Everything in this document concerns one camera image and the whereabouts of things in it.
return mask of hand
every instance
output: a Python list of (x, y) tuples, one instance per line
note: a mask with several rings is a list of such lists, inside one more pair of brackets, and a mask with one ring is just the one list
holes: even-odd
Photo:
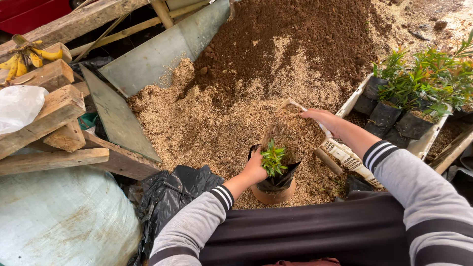
[(261, 146), (257, 150), (251, 153), (251, 159), (246, 163), (245, 168), (239, 174), (239, 176), (245, 176), (250, 179), (252, 185), (265, 180), (268, 177), (266, 170), (261, 166)]
[(314, 108), (309, 108), (309, 110), (300, 113), (302, 118), (312, 118), (320, 123), (322, 123), (335, 138), (340, 138), (340, 133), (342, 132), (344, 125), (347, 121), (341, 117), (335, 116), (329, 111), (319, 110)]

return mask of wooden handle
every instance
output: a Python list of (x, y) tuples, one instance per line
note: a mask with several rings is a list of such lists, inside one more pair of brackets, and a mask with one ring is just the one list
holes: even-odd
[(322, 149), (317, 148), (314, 151), (314, 154), (320, 160), (322, 160), (322, 162), (330, 169), (330, 171), (332, 171), (334, 174), (336, 174), (338, 176), (342, 175), (343, 170), (341, 169), (341, 167), (338, 166), (338, 164), (336, 162), (334, 162), (332, 160), (332, 158), (330, 158), (330, 156), (328, 156)]

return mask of banana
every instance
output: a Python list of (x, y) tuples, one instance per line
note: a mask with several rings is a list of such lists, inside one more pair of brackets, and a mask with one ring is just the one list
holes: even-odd
[(13, 65), (13, 63), (18, 60), (18, 57), (20, 55), (18, 53), (16, 53), (15, 55), (13, 55), (10, 59), (8, 59), (8, 61), (4, 62), (4, 63), (1, 63), (0, 64), (0, 68), (1, 69), (6, 69), (6, 70), (9, 70), (11, 68), (11, 66)]
[(20, 56), (20, 58), (18, 59), (18, 70), (17, 70), (17, 74), (15, 75), (16, 77), (20, 77), (20, 76), (23, 76), (25, 75), (26, 73), (28, 73), (28, 68), (25, 64), (25, 58), (23, 57), (23, 55)]
[(41, 60), (41, 58), (39, 58), (39, 56), (37, 54), (35, 54), (30, 49), (28, 49), (26, 52), (29, 54), (31, 62), (33, 63), (33, 66), (35, 66), (35, 67), (42, 67), (43, 66), (43, 60)]
[(59, 51), (55, 53), (49, 53), (43, 50), (36, 49), (34, 47), (31, 47), (31, 49), (39, 56), (43, 57), (44, 59), (48, 59), (50, 61), (55, 61), (58, 59), (62, 58), (62, 49), (59, 49)]
[(20, 60), (20, 57), (17, 56), (16, 58), (17, 59), (11, 65), (10, 71), (8, 72), (8, 76), (6, 77), (5, 81), (13, 80), (15, 78), (15, 75), (17, 74), (18, 61)]

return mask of woven polypropylene sack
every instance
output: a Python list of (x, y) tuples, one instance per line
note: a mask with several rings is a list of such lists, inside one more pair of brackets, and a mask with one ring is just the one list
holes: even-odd
[(130, 201), (90, 166), (0, 178), (0, 263), (126, 265), (141, 239)]

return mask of red object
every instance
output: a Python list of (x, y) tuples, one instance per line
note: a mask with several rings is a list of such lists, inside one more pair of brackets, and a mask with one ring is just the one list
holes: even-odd
[(0, 0), (0, 30), (25, 34), (71, 11), (68, 0)]

